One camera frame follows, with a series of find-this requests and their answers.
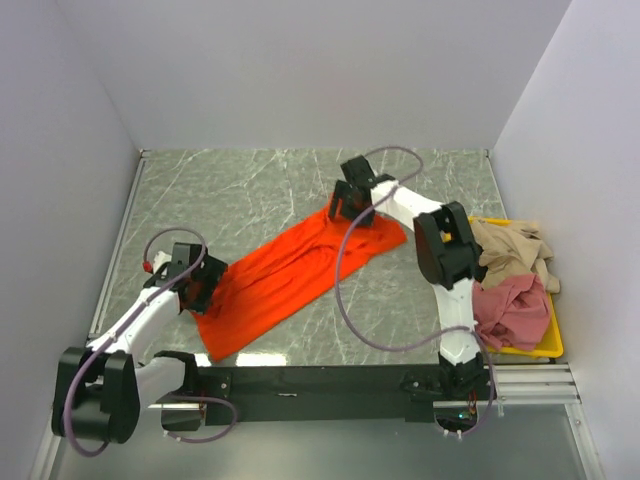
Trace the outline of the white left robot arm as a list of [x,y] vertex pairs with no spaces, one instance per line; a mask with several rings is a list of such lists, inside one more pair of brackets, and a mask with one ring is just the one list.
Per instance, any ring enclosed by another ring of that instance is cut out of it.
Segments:
[[165,397],[186,402],[201,394],[193,354],[165,350],[146,364],[140,359],[182,312],[206,312],[228,266],[206,247],[181,242],[169,256],[143,266],[149,276],[126,313],[86,346],[62,353],[52,407],[54,435],[122,444],[143,409]]

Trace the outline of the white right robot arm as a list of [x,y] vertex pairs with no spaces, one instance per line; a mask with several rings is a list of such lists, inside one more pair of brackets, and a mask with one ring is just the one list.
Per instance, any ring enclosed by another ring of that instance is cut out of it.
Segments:
[[[339,246],[334,273],[334,294],[347,327],[366,345],[387,352],[410,351],[438,340],[436,377],[419,381],[416,387],[441,399],[460,399],[479,392],[491,383],[492,370],[484,366],[484,345],[475,334],[472,291],[480,273],[480,252],[464,207],[457,201],[430,200],[404,187],[408,177],[376,174],[362,155],[347,160],[340,168],[344,178],[335,184],[328,216],[350,222]],[[342,263],[350,237],[357,227],[372,226],[379,213],[413,232],[418,268],[436,295],[440,330],[407,346],[382,346],[366,339],[342,302]]]

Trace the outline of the orange t shirt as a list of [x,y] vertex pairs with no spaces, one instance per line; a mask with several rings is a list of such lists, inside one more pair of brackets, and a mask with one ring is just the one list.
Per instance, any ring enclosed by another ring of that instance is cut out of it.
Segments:
[[323,208],[233,263],[206,313],[194,316],[214,361],[239,352],[331,290],[349,226]]

